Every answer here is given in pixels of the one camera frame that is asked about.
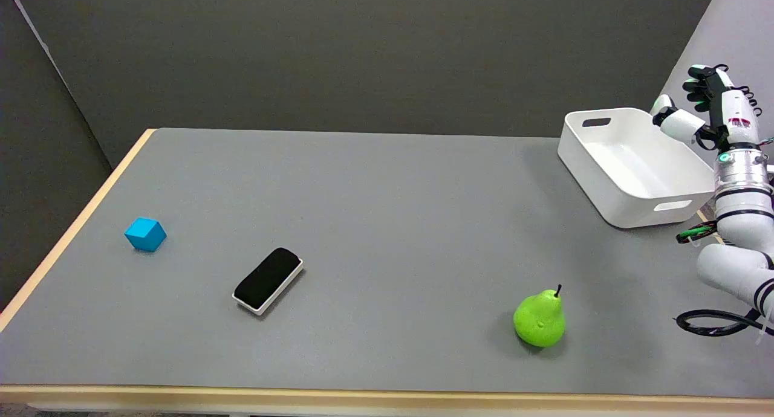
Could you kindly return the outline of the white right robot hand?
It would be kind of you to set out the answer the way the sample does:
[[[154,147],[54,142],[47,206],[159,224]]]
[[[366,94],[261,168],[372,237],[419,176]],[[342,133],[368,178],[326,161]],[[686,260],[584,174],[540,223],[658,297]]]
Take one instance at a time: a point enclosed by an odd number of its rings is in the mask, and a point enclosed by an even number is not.
[[[691,65],[682,84],[686,99],[708,121],[678,108],[667,94],[660,95],[650,114],[654,126],[669,138],[696,144],[708,152],[729,152],[736,148],[760,148],[760,108],[745,86],[735,86],[725,64]]]

